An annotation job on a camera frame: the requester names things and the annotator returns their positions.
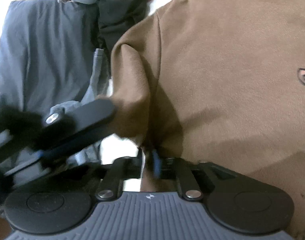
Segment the brown printed t-shirt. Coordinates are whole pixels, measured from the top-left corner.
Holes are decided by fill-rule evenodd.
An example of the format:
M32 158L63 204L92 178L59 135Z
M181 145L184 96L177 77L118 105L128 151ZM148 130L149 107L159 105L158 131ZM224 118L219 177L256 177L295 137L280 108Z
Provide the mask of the brown printed t-shirt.
M114 133L283 189L305 239L305 0L172 0L120 38L111 67Z

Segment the cream bear print bedsheet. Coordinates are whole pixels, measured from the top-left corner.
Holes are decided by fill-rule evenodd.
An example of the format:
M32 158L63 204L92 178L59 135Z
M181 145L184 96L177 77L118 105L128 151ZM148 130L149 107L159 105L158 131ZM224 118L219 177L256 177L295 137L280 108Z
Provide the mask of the cream bear print bedsheet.
M158 8L166 5L171 0L150 0L147 5L146 15L152 15ZM113 163L121 157L135 157L137 147L129 139L121 139L116 135L106 137L100 144L101 163Z

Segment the blue denim garment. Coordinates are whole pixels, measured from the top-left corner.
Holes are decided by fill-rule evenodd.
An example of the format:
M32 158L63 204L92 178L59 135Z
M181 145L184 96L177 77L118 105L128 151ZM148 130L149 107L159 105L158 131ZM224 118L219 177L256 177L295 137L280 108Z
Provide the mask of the blue denim garment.
M111 135L107 126L116 108L108 99L94 98L95 82L106 66L104 51L97 49L85 100L69 108L60 105L49 116L19 111L0 97L0 164L24 148L33 151L28 161L0 170L0 195L57 172L70 156Z

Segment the dark grey pillow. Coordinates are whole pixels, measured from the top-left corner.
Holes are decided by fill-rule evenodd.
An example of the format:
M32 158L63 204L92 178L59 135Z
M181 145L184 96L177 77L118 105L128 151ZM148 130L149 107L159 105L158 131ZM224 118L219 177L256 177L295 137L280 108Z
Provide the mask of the dark grey pillow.
M94 98L106 94L116 42L146 14L148 0L12 1L0 38L0 97L19 111L48 116L53 106L82 103L97 49L107 66Z

